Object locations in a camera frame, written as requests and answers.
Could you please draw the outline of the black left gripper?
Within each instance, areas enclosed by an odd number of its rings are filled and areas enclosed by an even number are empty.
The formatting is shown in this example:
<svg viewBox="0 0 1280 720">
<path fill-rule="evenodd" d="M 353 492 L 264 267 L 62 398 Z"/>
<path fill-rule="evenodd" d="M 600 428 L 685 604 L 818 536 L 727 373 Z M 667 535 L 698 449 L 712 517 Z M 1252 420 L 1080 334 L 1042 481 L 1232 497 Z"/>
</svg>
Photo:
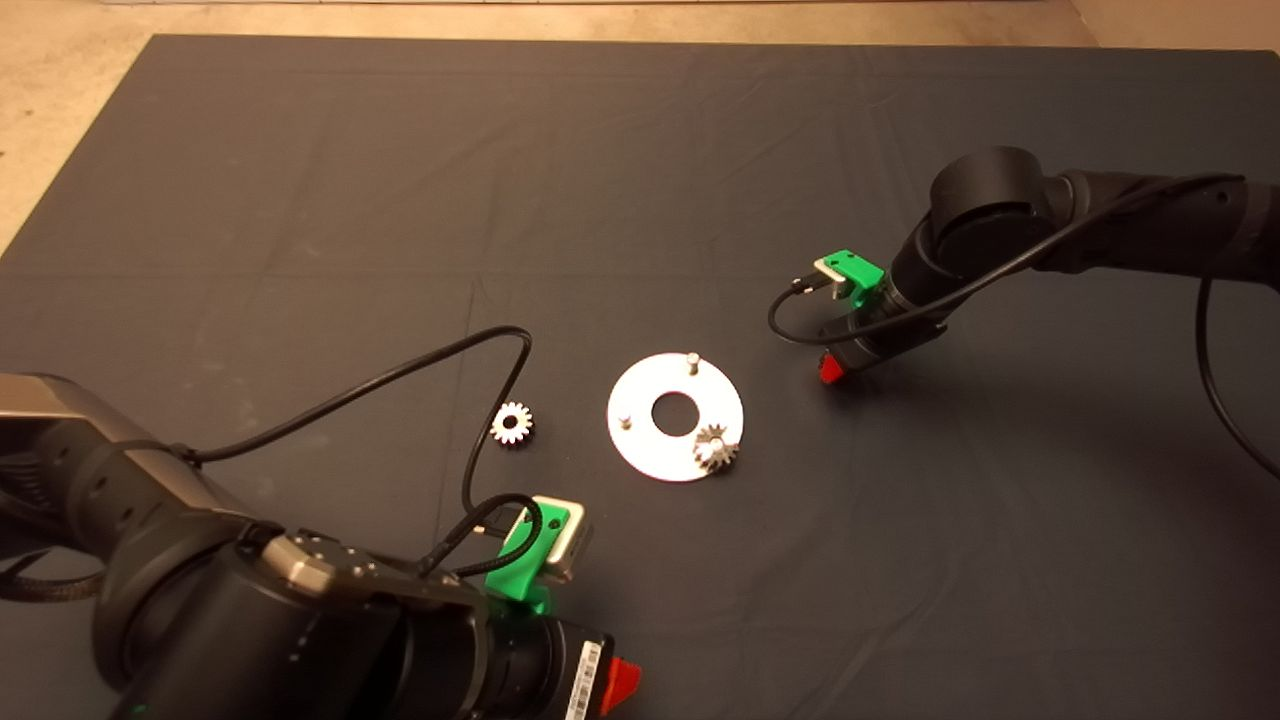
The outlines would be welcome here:
<svg viewBox="0 0 1280 720">
<path fill-rule="evenodd" d="M 613 659 L 613 635 L 559 618 L 512 615 L 488 633 L 481 719 L 602 719 L 643 679 L 639 665 Z"/>
</svg>

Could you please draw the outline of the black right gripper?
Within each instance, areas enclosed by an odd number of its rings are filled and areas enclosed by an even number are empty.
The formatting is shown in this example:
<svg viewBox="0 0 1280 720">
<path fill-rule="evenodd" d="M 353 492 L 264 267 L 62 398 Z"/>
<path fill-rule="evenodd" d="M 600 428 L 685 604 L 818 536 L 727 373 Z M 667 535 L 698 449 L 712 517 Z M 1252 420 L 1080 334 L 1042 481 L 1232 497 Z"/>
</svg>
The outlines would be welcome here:
<svg viewBox="0 0 1280 720">
<path fill-rule="evenodd" d="M 908 314 L 916 304 L 897 288 L 891 275 L 886 275 L 879 288 L 860 306 L 822 325 L 826 351 L 818 365 L 823 386 L 838 386 L 847 373 L 860 373 L 888 361 L 945 333 L 948 310 L 924 314 L 908 323 L 888 329 L 861 334 L 855 340 L 833 342 L 838 334 L 852 333 L 865 325 L 877 325 L 895 316 Z"/>
</svg>

